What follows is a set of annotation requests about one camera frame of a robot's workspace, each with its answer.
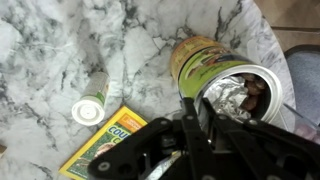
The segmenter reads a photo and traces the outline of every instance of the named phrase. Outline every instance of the white round lid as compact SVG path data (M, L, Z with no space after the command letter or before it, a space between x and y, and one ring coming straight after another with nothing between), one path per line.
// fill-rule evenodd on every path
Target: white round lid
M85 96L72 107L72 116L78 123L92 126L100 123L105 112L100 100L94 96Z

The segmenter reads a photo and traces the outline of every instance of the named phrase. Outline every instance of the yellow booklet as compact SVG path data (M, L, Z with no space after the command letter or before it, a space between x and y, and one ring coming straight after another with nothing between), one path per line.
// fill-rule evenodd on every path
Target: yellow booklet
M126 106L122 106L111 119L93 135L59 170L75 180L88 177L90 161L121 142L147 123Z

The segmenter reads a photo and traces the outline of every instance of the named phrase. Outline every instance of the aluminum foil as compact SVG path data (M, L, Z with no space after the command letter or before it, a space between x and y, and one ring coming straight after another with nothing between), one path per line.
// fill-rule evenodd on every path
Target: aluminum foil
M240 106L248 97L248 89L244 86L242 77L229 76L212 84L204 97L211 102L213 109L232 119L249 119L251 114Z

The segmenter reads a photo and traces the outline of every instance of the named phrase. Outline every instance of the small white bottle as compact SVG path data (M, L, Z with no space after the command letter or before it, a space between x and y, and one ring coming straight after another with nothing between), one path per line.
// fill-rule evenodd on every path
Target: small white bottle
M92 74L81 99L72 107L72 116L78 123L92 126L103 120L109 81L108 74L104 72Z

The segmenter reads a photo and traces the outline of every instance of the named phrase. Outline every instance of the marble countertop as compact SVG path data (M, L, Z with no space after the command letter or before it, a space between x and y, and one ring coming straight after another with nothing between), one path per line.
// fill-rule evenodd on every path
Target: marble countertop
M2 180L58 173L99 127L72 119L89 76L111 77L106 118L122 104L151 120L180 110L169 72L174 47L203 35L271 69L294 106L286 60L252 0L1 0Z

